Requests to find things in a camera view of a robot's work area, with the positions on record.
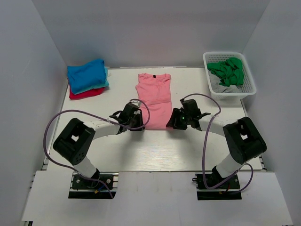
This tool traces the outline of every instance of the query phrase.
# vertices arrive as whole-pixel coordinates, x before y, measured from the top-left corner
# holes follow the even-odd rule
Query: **white table surface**
[[[70,100],[69,89],[63,104],[63,110],[78,109],[107,118],[126,103],[137,98],[135,86],[138,74],[171,74],[172,106],[181,107],[180,99],[191,93],[209,95],[204,68],[135,68],[110,69],[108,81],[110,88],[99,96],[82,100]],[[216,113],[218,108],[210,99],[200,96],[194,98],[201,112]],[[222,106],[221,117],[240,119],[245,116],[240,100],[219,101]],[[61,115],[56,138],[70,119],[77,117],[82,121],[95,119],[80,113]],[[204,132],[188,128],[186,131],[143,131],[102,137],[94,140],[88,151],[88,158],[100,170],[119,171],[201,171]],[[206,170],[211,170],[229,154],[224,137],[210,133],[206,150]],[[50,155],[55,160],[69,164],[52,148]],[[261,170],[259,158],[250,161],[255,170]],[[48,170],[66,170],[49,163]]]

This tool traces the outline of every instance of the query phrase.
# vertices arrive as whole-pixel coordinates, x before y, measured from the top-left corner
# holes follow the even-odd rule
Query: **gray cloth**
[[[241,89],[235,85],[229,87],[220,85],[220,79],[208,70],[212,90],[216,93],[241,93]]]

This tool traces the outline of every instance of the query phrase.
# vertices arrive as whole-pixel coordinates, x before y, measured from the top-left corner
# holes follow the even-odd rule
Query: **folded cloth stack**
[[[109,86],[108,69],[101,59],[82,66],[68,66],[67,69],[71,100],[97,96]]]

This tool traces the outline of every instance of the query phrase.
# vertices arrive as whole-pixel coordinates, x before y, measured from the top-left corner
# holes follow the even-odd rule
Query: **green cloth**
[[[212,74],[219,77],[220,85],[229,87],[236,85],[237,87],[244,83],[243,64],[240,59],[231,57],[226,61],[218,63],[208,63],[208,70]]]

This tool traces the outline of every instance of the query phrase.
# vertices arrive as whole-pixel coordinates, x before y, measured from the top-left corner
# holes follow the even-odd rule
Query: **laundry basket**
[[[236,57],[241,60],[243,64],[243,73],[244,73],[244,83],[240,87],[240,93],[216,93],[212,90],[211,82],[210,82],[210,76],[215,75],[209,75],[207,63],[217,63],[220,61],[225,61],[229,59],[230,57]],[[211,97],[213,99],[229,99],[229,98],[240,98],[243,99],[248,95],[254,95],[256,93],[256,87],[254,84],[254,80],[252,78],[250,69],[248,67],[248,64],[246,62],[246,59],[244,55],[241,53],[236,52],[207,52],[203,54],[204,64],[205,64],[205,71],[206,76],[209,84],[209,89],[211,92]]]

